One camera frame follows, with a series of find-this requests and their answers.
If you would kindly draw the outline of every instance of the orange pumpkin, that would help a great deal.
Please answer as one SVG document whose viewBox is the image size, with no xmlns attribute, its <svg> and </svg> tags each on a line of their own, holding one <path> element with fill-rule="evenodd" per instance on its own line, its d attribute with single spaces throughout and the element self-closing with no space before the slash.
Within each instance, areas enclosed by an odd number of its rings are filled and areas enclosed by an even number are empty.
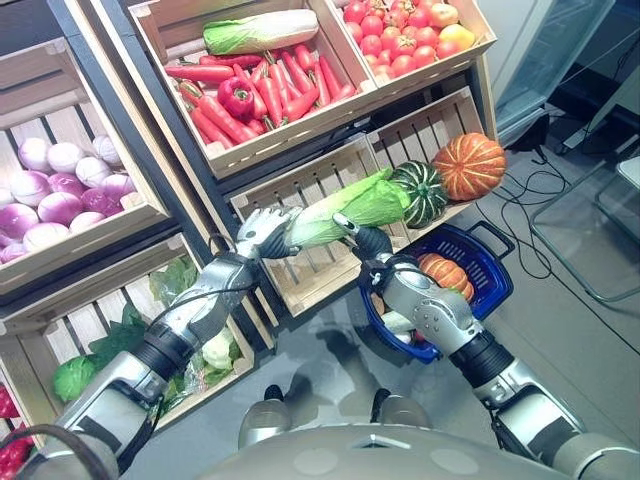
<svg viewBox="0 0 640 480">
<path fill-rule="evenodd" d="M 453 200 L 486 195 L 498 186 L 507 169 L 502 147 L 481 133 L 454 138 L 437 153 L 433 164 Z"/>
<path fill-rule="evenodd" d="M 418 258 L 420 270 L 442 288 L 455 288 L 467 302 L 473 298 L 473 285 L 465 271 L 453 260 L 448 260 L 437 253 L 428 253 Z"/>
</svg>

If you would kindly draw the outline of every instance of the robotic hand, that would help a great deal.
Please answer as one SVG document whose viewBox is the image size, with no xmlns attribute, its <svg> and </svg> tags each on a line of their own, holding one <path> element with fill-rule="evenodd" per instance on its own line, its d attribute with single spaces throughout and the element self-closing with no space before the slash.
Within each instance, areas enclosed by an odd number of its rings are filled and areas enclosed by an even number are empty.
<svg viewBox="0 0 640 480">
<path fill-rule="evenodd" d="M 153 433 L 150 412 L 169 379 L 215 337 L 229 313 L 255 286 L 259 258 L 297 253 L 283 233 L 299 209 L 256 210 L 238 233 L 237 253 L 221 253 L 198 281 L 179 295 L 144 334 L 132 352 L 121 352 L 57 420 L 97 455 L 107 478 L 118 478 Z M 21 478 L 87 478 L 76 452 L 48 439 L 25 465 Z"/>
</svg>

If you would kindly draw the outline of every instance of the black cable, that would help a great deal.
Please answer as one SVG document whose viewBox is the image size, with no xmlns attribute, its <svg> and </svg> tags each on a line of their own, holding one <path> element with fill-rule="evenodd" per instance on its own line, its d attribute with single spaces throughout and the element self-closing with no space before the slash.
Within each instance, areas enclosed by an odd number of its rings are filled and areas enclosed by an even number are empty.
<svg viewBox="0 0 640 480">
<path fill-rule="evenodd" d="M 78 457 L 93 480 L 110 480 L 112 478 L 100 457 L 78 435 L 58 425 L 34 425 L 13 431 L 0 443 L 0 450 L 16 440 L 33 435 L 49 435 L 64 443 Z"/>
</svg>

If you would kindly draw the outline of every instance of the pumpkin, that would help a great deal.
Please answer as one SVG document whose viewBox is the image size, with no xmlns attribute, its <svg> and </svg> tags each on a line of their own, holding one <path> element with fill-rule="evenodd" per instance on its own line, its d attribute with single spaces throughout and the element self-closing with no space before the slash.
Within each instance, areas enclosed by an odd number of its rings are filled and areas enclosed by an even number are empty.
<svg viewBox="0 0 640 480">
<path fill-rule="evenodd" d="M 414 160 L 403 163 L 391 173 L 389 181 L 409 195 L 411 203 L 404 211 L 407 227 L 424 228 L 444 212 L 447 192 L 432 165 Z"/>
<path fill-rule="evenodd" d="M 418 258 L 420 270 L 442 288 L 454 288 L 464 296 L 467 302 L 473 298 L 473 285 L 467 274 L 456 262 L 437 253 L 429 253 Z"/>
<path fill-rule="evenodd" d="M 507 168 L 502 147 L 481 133 L 451 140 L 436 155 L 434 166 L 453 200 L 473 200 L 498 186 Z"/>
</svg>

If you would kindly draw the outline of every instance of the onion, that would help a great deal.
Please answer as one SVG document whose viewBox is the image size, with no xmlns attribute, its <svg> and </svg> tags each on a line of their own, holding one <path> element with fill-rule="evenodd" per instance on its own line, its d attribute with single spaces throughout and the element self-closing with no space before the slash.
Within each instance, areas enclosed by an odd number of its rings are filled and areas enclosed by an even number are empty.
<svg viewBox="0 0 640 480">
<path fill-rule="evenodd" d="M 45 175 L 40 172 L 20 172 L 11 178 L 11 193 L 20 203 L 37 207 L 51 189 Z"/>
<path fill-rule="evenodd" d="M 102 182 L 102 189 L 107 197 L 116 202 L 119 202 L 125 195 L 136 191 L 129 175 L 119 173 L 105 178 Z"/>
<path fill-rule="evenodd" d="M 71 225 L 69 225 L 69 230 L 71 233 L 82 232 L 91 228 L 96 223 L 101 222 L 105 218 L 107 217 L 99 212 L 84 212 L 73 219 Z"/>
<path fill-rule="evenodd" d="M 24 243 L 27 252 L 33 252 L 62 240 L 69 235 L 69 229 L 59 223 L 39 223 L 27 230 L 24 234 Z"/>
<path fill-rule="evenodd" d="M 109 165 L 96 157 L 84 157 L 76 166 L 76 177 L 89 188 L 99 187 L 109 175 Z"/>
<path fill-rule="evenodd" d="M 65 192 L 80 198 L 84 185 L 70 173 L 54 173 L 49 177 L 49 186 L 53 192 Z"/>
<path fill-rule="evenodd" d="M 9 263 L 11 260 L 15 260 L 16 258 L 26 254 L 27 249 L 22 243 L 14 243 L 0 252 L 0 261 L 2 261 L 2 263 Z"/>
<path fill-rule="evenodd" d="M 21 240 L 39 222 L 36 212 L 21 203 L 11 203 L 0 210 L 0 231 L 9 238 Z"/>
<path fill-rule="evenodd" d="M 51 166 L 47 162 L 47 148 L 47 142 L 41 138 L 26 138 L 18 150 L 18 157 L 24 168 L 49 173 Z"/>
<path fill-rule="evenodd" d="M 83 153 L 70 142 L 56 143 L 47 151 L 47 161 L 56 172 L 73 173 Z"/>
<path fill-rule="evenodd" d="M 89 212 L 99 212 L 110 217 L 123 211 L 122 206 L 107 197 L 101 188 L 90 188 L 82 194 L 82 203 L 85 210 Z"/>
<path fill-rule="evenodd" d="M 75 195 L 56 192 L 47 195 L 38 205 L 38 216 L 43 222 L 69 225 L 82 212 L 82 202 Z"/>
<path fill-rule="evenodd" d="M 113 146 L 113 142 L 107 135 L 98 135 L 93 139 L 93 148 L 96 149 L 98 158 L 104 160 L 111 166 L 122 165 L 120 156 Z"/>
<path fill-rule="evenodd" d="M 15 200 L 13 195 L 11 195 L 11 190 L 8 188 L 0 188 L 0 207 L 4 207 L 13 202 L 15 202 Z"/>
</svg>

